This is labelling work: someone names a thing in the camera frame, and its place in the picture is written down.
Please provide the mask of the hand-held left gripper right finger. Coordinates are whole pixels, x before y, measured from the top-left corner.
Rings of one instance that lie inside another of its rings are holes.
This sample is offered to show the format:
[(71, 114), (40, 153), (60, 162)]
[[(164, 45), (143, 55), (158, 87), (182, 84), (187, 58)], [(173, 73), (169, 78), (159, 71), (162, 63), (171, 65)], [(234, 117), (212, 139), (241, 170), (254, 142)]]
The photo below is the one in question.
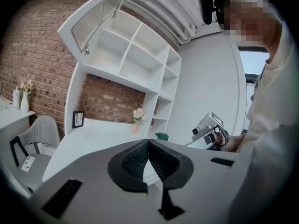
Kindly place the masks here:
[(194, 171), (192, 160), (159, 140), (149, 139), (149, 161), (167, 190), (180, 189)]

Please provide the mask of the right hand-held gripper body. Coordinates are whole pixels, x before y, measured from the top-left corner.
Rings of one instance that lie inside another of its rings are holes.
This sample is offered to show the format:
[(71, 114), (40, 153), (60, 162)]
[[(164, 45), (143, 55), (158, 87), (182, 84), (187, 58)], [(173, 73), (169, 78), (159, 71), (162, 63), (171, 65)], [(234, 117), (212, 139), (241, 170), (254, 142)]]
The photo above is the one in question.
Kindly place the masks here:
[[(226, 143), (222, 147), (217, 147), (212, 132), (221, 132)], [(223, 121), (213, 112), (209, 112), (200, 123), (192, 130), (192, 141), (186, 147), (193, 147), (204, 150), (226, 151), (229, 141), (229, 134), (223, 126)]]

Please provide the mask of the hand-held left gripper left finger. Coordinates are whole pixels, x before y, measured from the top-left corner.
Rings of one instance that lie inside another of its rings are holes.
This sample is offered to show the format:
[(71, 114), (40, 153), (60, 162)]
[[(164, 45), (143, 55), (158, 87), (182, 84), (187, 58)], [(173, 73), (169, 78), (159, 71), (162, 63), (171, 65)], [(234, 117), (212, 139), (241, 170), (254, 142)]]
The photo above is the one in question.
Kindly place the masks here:
[(107, 166), (110, 178), (128, 192), (147, 193), (143, 182), (145, 166), (149, 160), (148, 140), (136, 140), (132, 146), (114, 155)]

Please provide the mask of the white cabinet door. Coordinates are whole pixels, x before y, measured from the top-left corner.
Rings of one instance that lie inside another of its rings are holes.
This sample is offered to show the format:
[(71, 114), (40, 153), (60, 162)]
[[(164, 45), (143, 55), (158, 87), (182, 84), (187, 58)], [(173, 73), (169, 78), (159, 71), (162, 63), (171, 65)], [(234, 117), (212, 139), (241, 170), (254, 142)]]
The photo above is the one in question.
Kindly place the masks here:
[(110, 19), (123, 0), (89, 0), (70, 15), (57, 30), (60, 38), (78, 62), (84, 62), (85, 47), (96, 30)]

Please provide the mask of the person's right forearm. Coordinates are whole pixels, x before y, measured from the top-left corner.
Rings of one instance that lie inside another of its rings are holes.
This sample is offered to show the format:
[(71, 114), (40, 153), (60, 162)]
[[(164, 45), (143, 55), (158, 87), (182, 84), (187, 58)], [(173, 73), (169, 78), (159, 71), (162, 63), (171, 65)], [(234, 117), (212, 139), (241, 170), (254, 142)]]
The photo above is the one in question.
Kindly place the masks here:
[(242, 144), (244, 138), (246, 136), (246, 133), (243, 133), (239, 136), (229, 136), (229, 141), (226, 145), (226, 151), (227, 152), (236, 152), (239, 146)]

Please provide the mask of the white desk with drawers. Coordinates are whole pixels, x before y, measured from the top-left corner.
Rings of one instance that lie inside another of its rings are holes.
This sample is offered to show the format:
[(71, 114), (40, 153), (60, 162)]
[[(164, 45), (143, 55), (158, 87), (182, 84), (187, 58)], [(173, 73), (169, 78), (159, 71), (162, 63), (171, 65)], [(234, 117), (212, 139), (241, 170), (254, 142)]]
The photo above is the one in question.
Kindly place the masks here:
[(46, 182), (78, 158), (139, 139), (156, 139), (156, 133), (164, 133), (166, 120), (154, 119), (154, 124), (145, 129), (145, 121), (139, 124), (138, 132), (131, 133), (132, 124), (85, 119), (84, 125), (72, 129), (56, 148), (42, 177)]

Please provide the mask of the person's right hand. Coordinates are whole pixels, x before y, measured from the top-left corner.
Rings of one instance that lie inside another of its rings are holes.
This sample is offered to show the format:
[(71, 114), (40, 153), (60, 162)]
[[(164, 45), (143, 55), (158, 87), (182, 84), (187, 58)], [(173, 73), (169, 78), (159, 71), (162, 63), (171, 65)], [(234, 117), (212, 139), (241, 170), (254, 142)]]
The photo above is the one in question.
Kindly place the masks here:
[(215, 138), (215, 142), (214, 144), (217, 146), (217, 147), (222, 147), (225, 145), (226, 143), (226, 140), (225, 140), (225, 137), (223, 136), (223, 134), (221, 132), (212, 132), (214, 138)]

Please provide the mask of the pale pink flower bouquet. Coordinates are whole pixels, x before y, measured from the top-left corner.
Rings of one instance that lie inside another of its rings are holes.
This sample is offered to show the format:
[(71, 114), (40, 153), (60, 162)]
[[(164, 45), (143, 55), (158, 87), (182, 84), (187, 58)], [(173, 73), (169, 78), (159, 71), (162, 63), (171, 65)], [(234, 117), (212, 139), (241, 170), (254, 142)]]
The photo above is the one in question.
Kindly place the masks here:
[(133, 110), (134, 123), (138, 124), (140, 120), (145, 120), (145, 119), (146, 119), (146, 113), (141, 108)]

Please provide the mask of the person's beige shirt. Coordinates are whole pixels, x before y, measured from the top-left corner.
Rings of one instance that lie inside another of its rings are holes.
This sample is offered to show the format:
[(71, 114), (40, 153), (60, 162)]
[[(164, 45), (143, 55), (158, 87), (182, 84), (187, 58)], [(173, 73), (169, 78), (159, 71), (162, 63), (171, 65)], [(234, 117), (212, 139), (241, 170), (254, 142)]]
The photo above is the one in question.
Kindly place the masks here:
[(237, 152), (252, 154), (230, 224), (259, 223), (299, 161), (299, 50), (285, 23), (278, 49), (255, 83), (247, 117), (250, 126)]

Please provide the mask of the bright window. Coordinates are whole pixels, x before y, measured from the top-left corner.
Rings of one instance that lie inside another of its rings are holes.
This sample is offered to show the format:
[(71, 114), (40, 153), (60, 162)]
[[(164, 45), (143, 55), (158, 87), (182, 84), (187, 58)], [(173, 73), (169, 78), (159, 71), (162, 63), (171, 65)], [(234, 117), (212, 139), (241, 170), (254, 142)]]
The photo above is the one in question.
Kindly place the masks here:
[(245, 115), (247, 115), (251, 106), (251, 96), (254, 94), (254, 84), (256, 78), (262, 73), (266, 59), (269, 58), (269, 53), (262, 51), (245, 51), (239, 48), (240, 56), (245, 73), (247, 106)]

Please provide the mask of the grey chair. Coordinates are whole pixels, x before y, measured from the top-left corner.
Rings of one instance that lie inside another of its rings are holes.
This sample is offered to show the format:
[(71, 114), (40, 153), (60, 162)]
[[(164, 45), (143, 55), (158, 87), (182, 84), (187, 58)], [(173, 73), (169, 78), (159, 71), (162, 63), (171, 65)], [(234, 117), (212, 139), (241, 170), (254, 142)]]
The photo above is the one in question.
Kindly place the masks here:
[[(43, 184), (42, 177), (51, 160), (49, 155), (40, 153), (38, 144), (56, 149), (59, 143), (56, 121), (46, 115), (38, 117), (28, 130), (10, 141), (17, 177), (31, 194)], [(35, 157), (35, 161), (30, 171), (25, 172), (21, 170), (21, 167), (28, 156)]]

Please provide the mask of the white ceiling pipes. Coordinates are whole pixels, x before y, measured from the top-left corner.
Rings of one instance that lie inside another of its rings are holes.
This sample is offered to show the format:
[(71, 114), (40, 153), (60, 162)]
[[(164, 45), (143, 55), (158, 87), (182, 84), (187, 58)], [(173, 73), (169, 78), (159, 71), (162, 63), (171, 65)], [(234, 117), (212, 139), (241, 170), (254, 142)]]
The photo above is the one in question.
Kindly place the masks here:
[(210, 25), (203, 22), (198, 0), (124, 0), (123, 5), (179, 45), (221, 32), (215, 15)]

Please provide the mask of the white vase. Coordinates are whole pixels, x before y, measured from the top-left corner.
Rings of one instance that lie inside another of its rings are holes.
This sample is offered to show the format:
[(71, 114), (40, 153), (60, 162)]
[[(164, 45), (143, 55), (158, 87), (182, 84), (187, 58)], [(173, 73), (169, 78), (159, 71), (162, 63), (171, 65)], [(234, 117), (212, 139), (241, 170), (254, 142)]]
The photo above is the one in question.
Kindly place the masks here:
[(21, 100), (21, 111), (22, 112), (29, 111), (28, 91), (23, 92), (23, 96), (22, 96), (22, 100)]

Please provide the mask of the cream flower bouquet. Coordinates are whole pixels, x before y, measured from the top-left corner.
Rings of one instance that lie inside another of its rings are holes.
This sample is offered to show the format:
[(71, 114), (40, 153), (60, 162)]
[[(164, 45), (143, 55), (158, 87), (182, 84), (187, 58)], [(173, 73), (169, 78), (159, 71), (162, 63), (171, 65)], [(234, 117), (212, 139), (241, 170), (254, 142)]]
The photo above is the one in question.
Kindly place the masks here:
[(33, 81), (28, 80), (21, 83), (20, 88), (23, 92), (30, 94), (33, 90)]

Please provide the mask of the black picture frame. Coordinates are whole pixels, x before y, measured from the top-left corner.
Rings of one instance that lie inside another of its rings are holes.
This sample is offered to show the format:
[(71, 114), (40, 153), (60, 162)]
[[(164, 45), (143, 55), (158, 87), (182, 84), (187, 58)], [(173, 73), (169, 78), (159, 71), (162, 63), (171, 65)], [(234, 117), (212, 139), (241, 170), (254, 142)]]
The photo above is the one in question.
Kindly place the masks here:
[(73, 118), (72, 118), (72, 128), (82, 127), (84, 125), (84, 111), (74, 111)]

